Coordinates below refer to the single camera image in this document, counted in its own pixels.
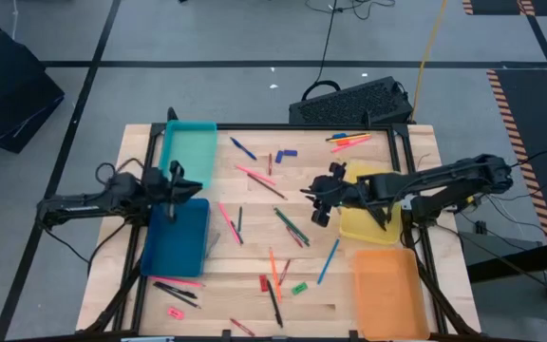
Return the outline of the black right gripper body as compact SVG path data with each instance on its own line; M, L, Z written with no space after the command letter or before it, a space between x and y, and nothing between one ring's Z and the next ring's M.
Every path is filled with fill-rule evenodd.
M316 177L311 184L312 191L323 192L322 195L313 195L321 199L323 203L313 206L315 211L311 216L311 220L322 227L327 227L329 224L331 208L340 205L340 190L346 174L346 165L345 162L332 162L329 168L330 174Z

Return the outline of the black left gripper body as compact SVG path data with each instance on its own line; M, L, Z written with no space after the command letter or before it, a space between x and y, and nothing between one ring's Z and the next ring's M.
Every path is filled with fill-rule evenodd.
M167 187L164 191L161 192L149 192L145 189L146 196L148 197L148 202L151 204L162 204L164 207L164 213L169 218L170 221L176 219L174 204L176 202L176 187L181 178L181 166L178 161L171 161L169 165L169 174L170 177L166 177L164 172L163 175L168 179Z

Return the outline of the orange pencil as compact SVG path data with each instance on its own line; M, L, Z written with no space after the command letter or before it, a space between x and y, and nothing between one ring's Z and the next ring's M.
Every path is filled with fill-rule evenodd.
M274 257L274 251L273 251L272 247L269 247L269 258L270 258L271 267L272 267L272 276L273 276L273 285L274 285L274 288L275 288L275 295L276 295L276 298L277 298L278 302L281 302L282 294L281 294L281 289L280 289L280 285L279 285L279 277L278 277L276 261L275 261L275 257Z

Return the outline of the thick black pen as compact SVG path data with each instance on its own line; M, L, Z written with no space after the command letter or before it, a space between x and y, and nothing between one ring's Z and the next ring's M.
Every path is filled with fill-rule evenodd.
M280 313L280 310L279 310L279 307L278 307L278 304L277 304L277 301L276 301L276 296L274 294L273 286L272 286L271 281L269 279L266 279L266 285L267 285L268 292L269 292L270 297L271 297L271 301L273 303L275 321L276 321L277 325L280 328L283 328L284 325L283 325L282 316L281 316L281 313Z

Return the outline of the teal plastic bin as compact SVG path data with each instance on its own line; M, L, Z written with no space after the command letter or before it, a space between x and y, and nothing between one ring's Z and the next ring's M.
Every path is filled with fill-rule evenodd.
M217 124L202 121L169 121L160 155L160 169L171 179L170 163L177 161L183 177L210 187L217 153Z

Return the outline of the yellow plastic bin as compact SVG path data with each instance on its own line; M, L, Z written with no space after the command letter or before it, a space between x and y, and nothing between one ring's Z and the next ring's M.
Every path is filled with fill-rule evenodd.
M351 161L347 165L344 180L357 182L358 176L383 172L383 169L378 169L363 161ZM392 210L391 222L386 224L386 229L382 229L367 210L342 207L340 209L339 233L346 238L370 243L382 245L396 244L400 240L402 231L401 211L402 206L399 203L395 203Z

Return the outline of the brown pencil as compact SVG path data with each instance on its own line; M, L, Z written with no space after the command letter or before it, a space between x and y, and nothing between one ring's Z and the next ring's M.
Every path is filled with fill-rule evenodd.
M274 189L272 186L270 186L268 183L266 183L265 181L257 178L255 175L253 174L247 174L247 176L252 179L253 181L256 181L258 184L260 184L261 186L265 187L266 189L268 189L269 191L273 192L275 195L277 195L278 197L282 198L283 200L288 200L288 198L286 196L284 196L282 193L280 193L279 191L277 191L276 189Z

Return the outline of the blue plastic bin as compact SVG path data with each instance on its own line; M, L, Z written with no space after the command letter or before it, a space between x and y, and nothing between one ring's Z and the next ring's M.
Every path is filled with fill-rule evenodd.
M190 199L176 205L175 220L163 204L152 208L141 258L143 276L199 277L203 273L210 203Z

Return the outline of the blue pen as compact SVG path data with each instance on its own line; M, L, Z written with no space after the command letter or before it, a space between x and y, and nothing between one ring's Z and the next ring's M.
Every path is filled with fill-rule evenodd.
M230 140L234 144L235 147L243 151L248 157L250 157L252 160L257 161L257 157L254 153L252 153L248 148L246 148L240 141L237 139L230 137Z

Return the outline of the yellow pencil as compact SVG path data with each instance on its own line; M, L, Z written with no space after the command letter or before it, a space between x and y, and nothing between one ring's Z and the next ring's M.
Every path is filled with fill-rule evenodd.
M332 136L331 138L327 138L328 143L341 143L341 142L349 142L352 140L358 140L370 137L369 133L359 133L359 134L353 134L353 135L342 135L337 134Z

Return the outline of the black perforated computer case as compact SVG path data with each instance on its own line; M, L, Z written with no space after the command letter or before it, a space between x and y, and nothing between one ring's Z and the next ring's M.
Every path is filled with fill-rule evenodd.
M318 81L289 106L289 123L402 124L412 111L404 86L391 76L345 89L334 81Z

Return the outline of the orange plastic bin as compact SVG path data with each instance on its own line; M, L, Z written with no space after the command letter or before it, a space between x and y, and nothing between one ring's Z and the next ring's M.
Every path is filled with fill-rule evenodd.
M353 270L357 328L366 340L410 341L430 337L413 251L359 251Z

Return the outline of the black floor case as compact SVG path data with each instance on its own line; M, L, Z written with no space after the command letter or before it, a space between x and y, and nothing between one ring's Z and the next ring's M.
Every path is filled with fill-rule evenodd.
M0 148L20 153L64 97L36 56L0 29Z

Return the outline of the striped black floor mat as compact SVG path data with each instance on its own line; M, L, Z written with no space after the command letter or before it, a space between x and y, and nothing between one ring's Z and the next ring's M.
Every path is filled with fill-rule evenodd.
M468 15L547 16L547 0L462 0Z
M488 69L486 75L547 239L547 69Z

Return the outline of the black table frame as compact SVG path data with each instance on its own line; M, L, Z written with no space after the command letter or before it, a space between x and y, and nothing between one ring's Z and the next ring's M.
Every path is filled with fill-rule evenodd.
M215 171L204 195L211 204L212 252L206 259L204 274L196 279L204 288L192 287L202 309L184 304L156 289L147 278L131 287L123 306L115 316L113 328L135 330L141 335L173 335L177 338L239 338L246 333L236 327L234 318L259 338L359 340L354 305L353 271L355 254L367 244L338 234L338 217L327 227L311 221L312 204L300 189L328 171L334 161L363 161L384 171L399 168L425 170L441 162L434 130L429 125L411 124L406 128L375 131L371 139L342 151L331 153L325 139L335 133L326 125L290 125L277 123L223 123L218 128ZM252 160L234 146L230 137L240 141L257 157ZM278 150L296 150L298 155L284 156L275 162ZM268 156L273 155L273 172L268 176ZM283 200L250 179L235 165L249 168L276 182L274 189L288 198ZM223 203L230 220L237 225L239 206L243 208L241 237L236 243L217 204ZM300 248L288 233L292 228L302 240ZM341 238L330 267L320 285L322 271L331 247ZM291 264L280 286L282 300L277 301L283 328L274 317L269 292L262 292L259 276L266 275L275 294L269 247L273 248L278 277L288 259ZM308 289L298 295L292 288L306 282ZM167 314L174 307L184 312L177 320Z

